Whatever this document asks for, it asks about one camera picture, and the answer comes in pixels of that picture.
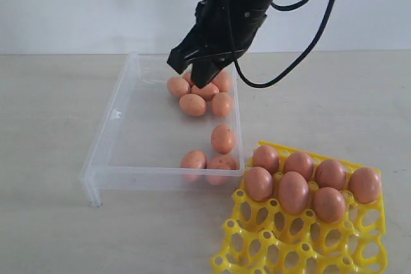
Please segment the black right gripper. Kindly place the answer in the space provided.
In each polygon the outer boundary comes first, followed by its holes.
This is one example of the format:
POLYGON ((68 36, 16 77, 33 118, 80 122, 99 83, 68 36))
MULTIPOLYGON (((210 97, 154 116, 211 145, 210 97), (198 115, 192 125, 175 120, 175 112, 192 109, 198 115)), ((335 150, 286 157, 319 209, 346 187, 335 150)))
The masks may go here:
POLYGON ((203 89, 233 63, 233 53, 240 57, 248 50, 266 18, 264 10, 226 8, 201 0, 195 8, 195 25, 170 51, 167 64, 177 74, 192 64, 191 81, 203 89))

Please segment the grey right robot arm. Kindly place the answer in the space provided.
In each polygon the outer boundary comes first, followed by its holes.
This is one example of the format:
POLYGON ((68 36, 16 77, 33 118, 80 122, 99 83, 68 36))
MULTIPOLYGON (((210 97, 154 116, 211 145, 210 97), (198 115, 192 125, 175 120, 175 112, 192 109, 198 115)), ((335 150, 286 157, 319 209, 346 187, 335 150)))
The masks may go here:
POLYGON ((191 81, 204 88, 247 52, 272 1, 199 1, 194 26, 170 51, 168 65, 178 74, 190 67, 191 81))

